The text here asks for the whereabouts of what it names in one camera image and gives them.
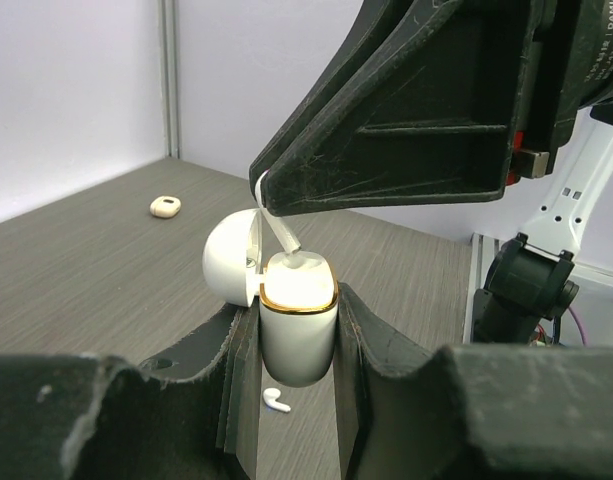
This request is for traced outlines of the white earbud charging case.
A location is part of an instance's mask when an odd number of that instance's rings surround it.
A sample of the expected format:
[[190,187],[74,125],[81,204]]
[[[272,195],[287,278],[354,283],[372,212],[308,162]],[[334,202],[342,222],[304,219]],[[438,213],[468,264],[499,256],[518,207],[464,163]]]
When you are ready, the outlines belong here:
[[284,250],[259,208],[225,217],[209,234],[203,274],[229,304],[259,303],[261,350],[277,382],[294,388],[318,382],[334,352],[339,284],[329,262],[303,248],[300,266],[283,264]]

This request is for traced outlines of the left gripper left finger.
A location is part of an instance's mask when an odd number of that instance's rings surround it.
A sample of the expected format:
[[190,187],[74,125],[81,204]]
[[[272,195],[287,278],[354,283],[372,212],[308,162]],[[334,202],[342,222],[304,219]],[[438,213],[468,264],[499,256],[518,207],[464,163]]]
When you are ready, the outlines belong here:
[[0,355],[0,479],[252,479],[257,306],[226,305],[132,364]]

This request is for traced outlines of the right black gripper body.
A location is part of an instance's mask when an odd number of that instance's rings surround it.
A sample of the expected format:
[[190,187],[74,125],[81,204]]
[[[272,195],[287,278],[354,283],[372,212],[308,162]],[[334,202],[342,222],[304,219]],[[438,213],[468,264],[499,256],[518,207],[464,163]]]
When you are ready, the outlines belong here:
[[553,171],[560,147],[572,135],[586,75],[582,39],[584,1],[540,1],[506,183]]

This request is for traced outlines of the beige earbud case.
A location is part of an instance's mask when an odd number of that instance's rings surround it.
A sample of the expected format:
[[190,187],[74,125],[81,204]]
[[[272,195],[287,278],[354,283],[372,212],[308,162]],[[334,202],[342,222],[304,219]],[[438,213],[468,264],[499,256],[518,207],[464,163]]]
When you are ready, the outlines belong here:
[[151,202],[149,210],[155,218],[170,219],[181,210],[181,201],[172,196],[159,196]]

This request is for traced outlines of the white earbud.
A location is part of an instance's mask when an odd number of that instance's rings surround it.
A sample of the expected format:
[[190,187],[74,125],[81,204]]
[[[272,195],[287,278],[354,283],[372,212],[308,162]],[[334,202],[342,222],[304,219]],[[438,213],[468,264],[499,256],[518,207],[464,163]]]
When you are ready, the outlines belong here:
[[302,245],[289,225],[282,218],[272,215],[264,204],[262,184],[267,174],[268,171],[265,170],[257,179],[254,188],[254,197],[262,215],[284,250],[283,264],[287,268],[297,269],[300,266],[300,260],[297,255],[301,251]]
[[285,414],[290,413],[291,406],[280,401],[281,395],[282,392],[278,388],[269,387],[263,390],[262,399],[269,409]]

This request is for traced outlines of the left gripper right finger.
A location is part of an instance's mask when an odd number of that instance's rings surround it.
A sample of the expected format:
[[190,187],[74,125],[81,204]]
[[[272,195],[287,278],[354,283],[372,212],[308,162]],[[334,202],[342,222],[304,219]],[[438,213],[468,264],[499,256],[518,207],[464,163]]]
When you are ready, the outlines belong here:
[[613,348],[429,352],[339,288],[345,479],[613,479]]

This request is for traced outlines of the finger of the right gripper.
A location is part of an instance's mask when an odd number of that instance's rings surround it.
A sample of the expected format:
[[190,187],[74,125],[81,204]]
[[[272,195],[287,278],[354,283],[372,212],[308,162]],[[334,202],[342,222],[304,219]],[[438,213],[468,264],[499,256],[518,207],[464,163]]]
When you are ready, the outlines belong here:
[[277,216],[500,199],[532,1],[366,1],[249,169]]

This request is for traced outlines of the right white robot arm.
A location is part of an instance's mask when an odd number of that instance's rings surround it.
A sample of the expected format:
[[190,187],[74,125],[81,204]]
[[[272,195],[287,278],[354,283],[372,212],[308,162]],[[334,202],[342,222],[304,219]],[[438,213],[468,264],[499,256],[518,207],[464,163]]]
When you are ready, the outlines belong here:
[[575,298],[613,173],[613,1],[364,2],[250,186],[279,215],[490,202],[554,171],[581,109],[594,131],[475,295],[475,341],[525,343]]

